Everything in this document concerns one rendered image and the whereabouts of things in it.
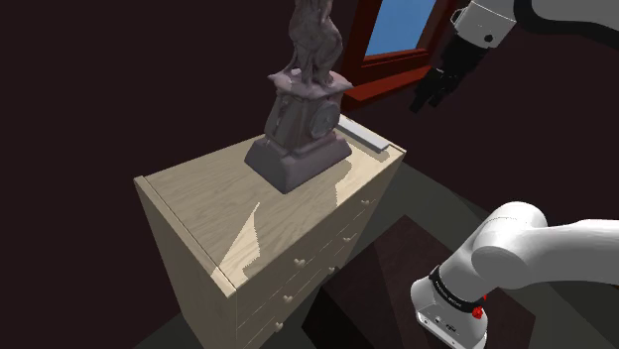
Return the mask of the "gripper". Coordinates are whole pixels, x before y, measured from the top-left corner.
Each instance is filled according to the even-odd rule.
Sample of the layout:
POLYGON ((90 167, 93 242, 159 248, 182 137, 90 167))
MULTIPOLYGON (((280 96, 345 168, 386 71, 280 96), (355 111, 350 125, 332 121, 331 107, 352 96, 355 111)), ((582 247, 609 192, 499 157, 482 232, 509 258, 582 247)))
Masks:
POLYGON ((439 106, 488 52, 454 35, 440 56, 440 65, 431 68, 415 88, 415 98, 409 109, 417 113, 427 101, 431 107, 439 106))

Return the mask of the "red framed window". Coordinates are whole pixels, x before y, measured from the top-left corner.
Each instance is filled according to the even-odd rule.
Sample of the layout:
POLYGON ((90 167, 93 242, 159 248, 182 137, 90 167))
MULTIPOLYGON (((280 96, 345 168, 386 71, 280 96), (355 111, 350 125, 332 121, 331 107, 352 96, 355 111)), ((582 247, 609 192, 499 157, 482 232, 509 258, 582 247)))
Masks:
POLYGON ((350 112, 419 82, 460 0, 357 0, 341 73, 350 112))

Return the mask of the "flat grey bar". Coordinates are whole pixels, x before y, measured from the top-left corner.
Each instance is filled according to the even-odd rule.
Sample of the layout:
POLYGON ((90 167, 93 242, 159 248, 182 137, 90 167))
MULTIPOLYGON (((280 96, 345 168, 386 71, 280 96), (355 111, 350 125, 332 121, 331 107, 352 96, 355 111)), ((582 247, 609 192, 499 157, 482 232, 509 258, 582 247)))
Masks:
POLYGON ((356 121, 347 118, 343 114, 339 116, 337 129, 376 153, 381 153, 390 145, 390 142, 382 136, 367 129, 356 121))

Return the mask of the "grey statue mantel clock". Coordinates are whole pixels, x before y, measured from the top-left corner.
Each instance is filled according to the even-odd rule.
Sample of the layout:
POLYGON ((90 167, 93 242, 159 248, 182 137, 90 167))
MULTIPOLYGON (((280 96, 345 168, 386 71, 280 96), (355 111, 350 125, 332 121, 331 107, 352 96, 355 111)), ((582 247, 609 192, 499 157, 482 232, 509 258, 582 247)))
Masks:
POLYGON ((281 193, 288 193, 351 155, 335 134, 343 93, 352 84, 332 70, 343 52, 330 18, 333 0, 295 0, 289 24, 290 62, 269 79, 277 97, 264 136, 245 163, 281 193))

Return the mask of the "light wood chest of drawers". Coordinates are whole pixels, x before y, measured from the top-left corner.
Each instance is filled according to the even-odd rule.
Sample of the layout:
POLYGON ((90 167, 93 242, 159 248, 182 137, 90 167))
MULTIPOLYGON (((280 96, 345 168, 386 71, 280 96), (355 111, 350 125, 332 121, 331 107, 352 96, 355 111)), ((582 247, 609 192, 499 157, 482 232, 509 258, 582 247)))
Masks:
POLYGON ((405 151, 350 155, 289 193, 255 173, 250 141, 139 176, 136 189, 186 323, 203 349, 261 349, 345 266, 405 151))

